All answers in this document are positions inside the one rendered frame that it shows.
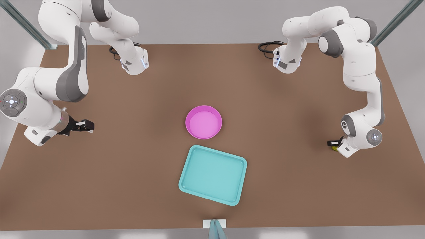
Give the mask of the silver frame post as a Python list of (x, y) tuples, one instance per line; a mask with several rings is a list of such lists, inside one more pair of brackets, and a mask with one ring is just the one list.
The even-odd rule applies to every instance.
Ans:
[(9, 14), (30, 36), (32, 36), (45, 50), (56, 50), (58, 45), (52, 45), (9, 0), (0, 0), (0, 7)]
[(226, 219), (204, 219), (203, 229), (208, 228), (208, 239), (228, 239), (224, 228), (227, 228)]
[(410, 0), (395, 17), (381, 30), (377, 36), (369, 41), (374, 47), (378, 47), (424, 0)]

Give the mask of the pink round plate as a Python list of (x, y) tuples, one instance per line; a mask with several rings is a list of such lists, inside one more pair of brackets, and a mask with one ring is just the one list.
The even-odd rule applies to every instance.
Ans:
[(222, 116), (217, 109), (208, 105), (197, 106), (189, 111), (185, 126), (189, 134), (197, 139), (210, 139), (222, 128)]

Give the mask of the teal rectangular tray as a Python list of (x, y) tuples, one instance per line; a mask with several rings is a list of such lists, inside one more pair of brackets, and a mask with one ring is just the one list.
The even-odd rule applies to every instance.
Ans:
[(179, 189), (228, 206), (240, 201), (247, 170), (245, 158), (193, 145), (188, 152)]

